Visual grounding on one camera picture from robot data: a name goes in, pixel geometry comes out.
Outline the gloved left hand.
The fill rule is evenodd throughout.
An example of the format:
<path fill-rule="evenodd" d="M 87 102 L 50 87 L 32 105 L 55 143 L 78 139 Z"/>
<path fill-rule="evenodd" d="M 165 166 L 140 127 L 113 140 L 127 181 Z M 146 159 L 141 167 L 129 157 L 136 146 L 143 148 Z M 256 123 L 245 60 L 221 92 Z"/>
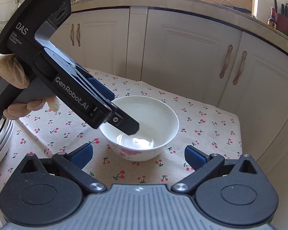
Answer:
<path fill-rule="evenodd" d="M 0 54 L 0 78 L 3 78 L 11 85 L 19 89 L 25 89 L 29 85 L 29 79 L 19 62 L 15 60 L 15 55 Z M 49 108 L 56 112 L 60 108 L 60 102 L 56 96 L 41 100 L 30 101 L 29 103 L 15 103 L 4 110 L 3 115 L 10 120 L 17 120 L 25 117 L 32 111 L 38 111 L 47 104 Z"/>

